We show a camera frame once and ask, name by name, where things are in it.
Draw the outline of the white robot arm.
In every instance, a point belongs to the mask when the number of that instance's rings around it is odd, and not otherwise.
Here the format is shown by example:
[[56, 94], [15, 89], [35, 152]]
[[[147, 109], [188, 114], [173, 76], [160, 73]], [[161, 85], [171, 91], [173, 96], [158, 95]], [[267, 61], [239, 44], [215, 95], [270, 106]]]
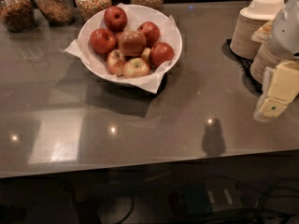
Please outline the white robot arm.
[[263, 72], [262, 91], [253, 117], [267, 122], [280, 116], [299, 94], [299, 0], [288, 0], [266, 37], [279, 63]]

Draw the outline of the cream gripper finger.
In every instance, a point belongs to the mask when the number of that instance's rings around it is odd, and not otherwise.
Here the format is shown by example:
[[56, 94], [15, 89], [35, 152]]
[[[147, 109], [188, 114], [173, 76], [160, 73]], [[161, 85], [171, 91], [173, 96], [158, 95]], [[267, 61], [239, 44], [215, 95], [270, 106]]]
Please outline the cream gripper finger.
[[253, 117], [267, 122], [279, 117], [299, 94], [299, 62], [285, 61], [275, 68], [266, 67], [262, 91]]
[[253, 33], [251, 39], [259, 43], [267, 41], [271, 34], [272, 24], [272, 21], [268, 21], [267, 23], [265, 23], [263, 26], [261, 26], [258, 30], [256, 30]]

